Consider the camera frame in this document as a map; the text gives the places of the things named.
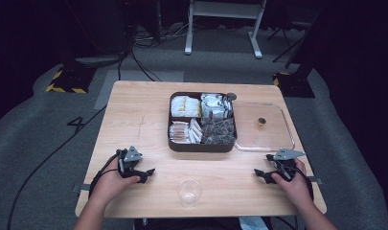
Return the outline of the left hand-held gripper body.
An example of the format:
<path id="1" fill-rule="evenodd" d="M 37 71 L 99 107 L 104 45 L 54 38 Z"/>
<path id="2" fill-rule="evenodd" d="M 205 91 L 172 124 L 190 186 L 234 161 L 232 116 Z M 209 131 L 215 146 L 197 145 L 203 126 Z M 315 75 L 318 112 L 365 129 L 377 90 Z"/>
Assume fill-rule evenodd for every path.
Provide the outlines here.
<path id="1" fill-rule="evenodd" d="M 136 171 L 134 167 L 143 159 L 143 154 L 140 153 L 134 146 L 129 149 L 118 149 L 118 172 L 122 178 L 131 176 L 141 176 L 143 173 Z"/>

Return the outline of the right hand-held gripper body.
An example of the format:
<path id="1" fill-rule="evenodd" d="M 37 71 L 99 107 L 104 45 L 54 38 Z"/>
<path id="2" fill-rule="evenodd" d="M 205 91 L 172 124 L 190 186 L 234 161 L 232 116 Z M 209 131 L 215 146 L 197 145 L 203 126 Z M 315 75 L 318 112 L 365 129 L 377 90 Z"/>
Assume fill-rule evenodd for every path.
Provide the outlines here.
<path id="1" fill-rule="evenodd" d="M 297 169 L 294 159 L 305 155 L 303 151 L 280 148 L 275 154 L 267 154 L 266 159 L 273 163 L 284 180 L 291 181 Z"/>

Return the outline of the person's right hand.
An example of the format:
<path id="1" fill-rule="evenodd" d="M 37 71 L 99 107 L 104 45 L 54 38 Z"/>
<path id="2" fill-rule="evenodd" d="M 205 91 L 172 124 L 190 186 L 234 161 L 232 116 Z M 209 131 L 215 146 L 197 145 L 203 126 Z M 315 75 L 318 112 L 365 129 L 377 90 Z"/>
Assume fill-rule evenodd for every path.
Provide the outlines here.
<path id="1" fill-rule="evenodd" d="M 277 173 L 273 173 L 272 178 L 284 190 L 287 198 L 299 212 L 304 212 L 314 206 L 307 182 L 298 172 L 291 181 L 285 181 Z"/>

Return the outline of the person's left hand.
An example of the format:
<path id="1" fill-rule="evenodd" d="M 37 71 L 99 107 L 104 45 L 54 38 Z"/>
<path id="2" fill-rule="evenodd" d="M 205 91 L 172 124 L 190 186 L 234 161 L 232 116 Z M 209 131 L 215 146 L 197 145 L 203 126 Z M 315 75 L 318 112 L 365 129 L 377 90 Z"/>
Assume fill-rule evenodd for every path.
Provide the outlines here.
<path id="1" fill-rule="evenodd" d="M 99 207 L 107 206 L 128 186 L 140 181 L 139 176 L 122 178 L 118 173 L 118 161 L 112 160 L 98 180 L 89 200 Z"/>

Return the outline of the wooden table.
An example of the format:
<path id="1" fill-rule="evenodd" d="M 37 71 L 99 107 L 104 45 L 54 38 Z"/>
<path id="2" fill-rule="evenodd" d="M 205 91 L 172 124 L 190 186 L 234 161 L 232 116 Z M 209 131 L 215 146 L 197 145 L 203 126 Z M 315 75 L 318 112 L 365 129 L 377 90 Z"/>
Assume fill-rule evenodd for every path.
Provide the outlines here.
<path id="1" fill-rule="evenodd" d="M 233 92 L 246 103 L 285 102 L 274 85 L 119 80 L 114 83 L 95 148 L 84 178 L 96 172 L 116 150 L 134 146 L 143 154 L 138 168 L 155 169 L 145 184 L 128 187 L 106 208 L 109 218 L 182 218 L 292 216 L 295 208 L 277 185 L 266 184 L 254 169 L 269 171 L 262 152 L 175 152 L 168 145 L 170 97 L 178 91 Z M 183 207 L 179 183 L 196 180 L 202 196 Z"/>

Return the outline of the clear lid with wooden knob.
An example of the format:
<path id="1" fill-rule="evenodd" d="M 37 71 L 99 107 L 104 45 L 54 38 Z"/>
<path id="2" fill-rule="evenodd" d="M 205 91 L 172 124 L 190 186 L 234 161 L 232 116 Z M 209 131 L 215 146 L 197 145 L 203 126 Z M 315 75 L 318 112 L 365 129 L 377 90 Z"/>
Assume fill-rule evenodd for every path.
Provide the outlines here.
<path id="1" fill-rule="evenodd" d="M 295 140 L 283 109 L 275 103 L 233 103 L 237 129 L 235 147 L 241 151 L 293 150 Z"/>

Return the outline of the clear plastic cup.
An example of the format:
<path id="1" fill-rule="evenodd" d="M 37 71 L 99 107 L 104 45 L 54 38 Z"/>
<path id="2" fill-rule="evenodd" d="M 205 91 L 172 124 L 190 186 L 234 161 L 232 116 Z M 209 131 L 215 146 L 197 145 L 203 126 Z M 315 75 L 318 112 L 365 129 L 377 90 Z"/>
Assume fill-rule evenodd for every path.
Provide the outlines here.
<path id="1" fill-rule="evenodd" d="M 178 197 L 183 207 L 194 207 L 202 196 L 200 184 L 193 179 L 185 179 L 179 183 Z"/>

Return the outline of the brown compartment box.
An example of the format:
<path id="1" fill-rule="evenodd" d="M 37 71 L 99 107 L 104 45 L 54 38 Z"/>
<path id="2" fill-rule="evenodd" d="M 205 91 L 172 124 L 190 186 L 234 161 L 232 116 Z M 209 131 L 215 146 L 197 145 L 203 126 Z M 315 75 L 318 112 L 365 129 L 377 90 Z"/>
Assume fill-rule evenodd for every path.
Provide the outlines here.
<path id="1" fill-rule="evenodd" d="M 178 121 L 178 122 L 186 122 L 188 125 L 190 124 L 190 120 L 192 118 L 196 119 L 197 122 L 199 123 L 200 127 L 201 127 L 201 131 L 202 131 L 202 124 L 201 124 L 201 120 L 204 118 L 202 116 L 202 110 L 201 110 L 201 94 L 202 93 L 209 93 L 209 92 L 175 92 L 171 95 L 170 97 L 170 109 L 169 109 L 169 120 L 168 120 L 168 142 L 169 142 L 169 147 L 174 150 L 174 151 L 179 151 L 179 152 L 182 152 L 182 151 L 186 151 L 186 152 L 228 152 L 230 151 L 233 146 L 235 145 L 234 144 L 230 144 L 230 145 L 221 145 L 221 144 L 216 144 L 216 145 L 208 145 L 208 144 L 203 144 L 202 142 L 200 142 L 199 144 L 179 144 L 179 143 L 174 143 L 170 136 L 169 136 L 169 128 L 170 128 L 170 125 L 175 122 L 175 121 Z M 233 94 L 224 94 L 224 93 L 219 93 L 219 94 L 223 94 L 223 95 L 226 95 L 229 99 L 229 101 L 231 102 L 232 104 L 232 113 L 231 113 L 231 117 L 233 119 L 233 122 L 234 122 L 234 125 L 235 125 L 235 128 L 236 128 L 236 122 L 235 122 L 235 117 L 234 117 L 234 112 L 233 112 L 233 100 L 236 98 L 235 95 Z M 191 98 L 196 98 L 196 99 L 199 99 L 200 101 L 200 115 L 198 117 L 172 117 L 171 115 L 171 100 L 175 97 L 175 96 L 189 96 Z"/>

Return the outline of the pile of dark grey packets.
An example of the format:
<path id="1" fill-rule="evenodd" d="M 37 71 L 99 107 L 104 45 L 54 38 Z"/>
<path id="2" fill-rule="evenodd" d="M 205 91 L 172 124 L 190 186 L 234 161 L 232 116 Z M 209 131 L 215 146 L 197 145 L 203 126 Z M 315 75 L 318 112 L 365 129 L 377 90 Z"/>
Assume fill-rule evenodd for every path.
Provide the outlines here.
<path id="1" fill-rule="evenodd" d="M 236 142 L 235 125 L 232 118 L 216 119 L 203 118 L 201 142 L 208 145 L 230 145 Z"/>

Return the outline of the row of white sachets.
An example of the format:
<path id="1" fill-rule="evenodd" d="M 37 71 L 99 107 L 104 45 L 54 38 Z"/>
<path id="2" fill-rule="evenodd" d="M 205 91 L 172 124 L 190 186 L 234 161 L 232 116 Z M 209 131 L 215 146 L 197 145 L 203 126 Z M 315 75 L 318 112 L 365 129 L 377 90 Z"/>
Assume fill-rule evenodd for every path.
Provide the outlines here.
<path id="1" fill-rule="evenodd" d="M 189 138 L 192 144 L 199 144 L 202 138 L 202 131 L 196 119 L 192 118 L 189 124 Z"/>

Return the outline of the pile of white yellow packets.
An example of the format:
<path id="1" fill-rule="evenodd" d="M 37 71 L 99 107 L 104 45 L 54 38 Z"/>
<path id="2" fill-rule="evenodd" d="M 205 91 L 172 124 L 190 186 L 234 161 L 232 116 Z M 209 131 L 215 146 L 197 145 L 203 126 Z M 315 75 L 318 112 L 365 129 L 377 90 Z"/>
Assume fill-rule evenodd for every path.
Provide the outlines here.
<path id="1" fill-rule="evenodd" d="M 175 96 L 171 100 L 172 117 L 198 117 L 200 115 L 200 101 L 189 96 Z"/>

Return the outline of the pile of silver packets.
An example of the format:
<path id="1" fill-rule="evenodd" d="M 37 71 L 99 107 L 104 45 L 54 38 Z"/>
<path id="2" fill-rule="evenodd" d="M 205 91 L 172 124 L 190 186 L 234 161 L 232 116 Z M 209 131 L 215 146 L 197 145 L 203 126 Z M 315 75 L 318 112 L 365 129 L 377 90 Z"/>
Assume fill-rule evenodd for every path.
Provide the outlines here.
<path id="1" fill-rule="evenodd" d="M 231 117 L 232 104 L 226 95 L 202 93 L 201 110 L 204 118 L 227 119 Z"/>

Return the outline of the black tripod stand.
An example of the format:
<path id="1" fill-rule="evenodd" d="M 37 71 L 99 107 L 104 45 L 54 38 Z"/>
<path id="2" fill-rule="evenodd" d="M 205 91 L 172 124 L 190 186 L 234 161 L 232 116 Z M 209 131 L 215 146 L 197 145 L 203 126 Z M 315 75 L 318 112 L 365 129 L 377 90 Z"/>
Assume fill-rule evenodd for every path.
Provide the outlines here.
<path id="1" fill-rule="evenodd" d="M 293 43 L 289 42 L 289 39 L 286 35 L 286 32 L 290 30 L 297 30 L 297 31 L 304 31 L 306 34 L 308 29 L 311 27 L 311 22 L 305 22 L 301 20 L 293 20 L 289 19 L 283 26 L 278 27 L 268 38 L 267 40 L 271 40 L 278 32 L 281 32 L 284 36 L 287 48 L 282 51 L 277 57 L 273 59 L 273 62 L 277 62 L 280 58 L 282 58 L 284 55 L 286 55 L 289 51 L 295 49 L 303 40 L 302 38 L 299 38 Z"/>

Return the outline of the black yellow striped base plate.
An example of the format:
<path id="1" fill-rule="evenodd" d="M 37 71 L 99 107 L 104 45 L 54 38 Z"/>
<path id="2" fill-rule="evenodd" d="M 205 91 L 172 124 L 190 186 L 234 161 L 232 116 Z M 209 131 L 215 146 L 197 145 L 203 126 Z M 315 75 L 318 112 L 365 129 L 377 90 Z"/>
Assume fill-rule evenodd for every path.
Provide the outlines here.
<path id="1" fill-rule="evenodd" d="M 96 68 L 79 67 L 73 70 L 61 65 L 48 84 L 46 91 L 86 94 L 96 71 Z"/>
<path id="2" fill-rule="evenodd" d="M 277 72 L 273 74 L 272 79 L 284 97 L 314 98 L 308 80 L 297 77 L 295 73 Z"/>

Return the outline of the white metal table frame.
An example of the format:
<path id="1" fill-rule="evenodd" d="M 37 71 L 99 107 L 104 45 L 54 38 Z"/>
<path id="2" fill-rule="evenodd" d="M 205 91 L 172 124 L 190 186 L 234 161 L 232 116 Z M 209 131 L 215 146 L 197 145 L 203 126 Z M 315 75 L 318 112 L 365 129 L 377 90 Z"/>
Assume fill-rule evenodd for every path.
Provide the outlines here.
<path id="1" fill-rule="evenodd" d="M 188 33 L 184 53 L 189 56 L 193 51 L 194 17 L 211 16 L 238 19 L 254 19 L 253 30 L 248 33 L 255 58 L 262 58 L 262 50 L 257 41 L 257 34 L 262 22 L 267 0 L 259 4 L 223 3 L 190 0 L 188 9 Z"/>

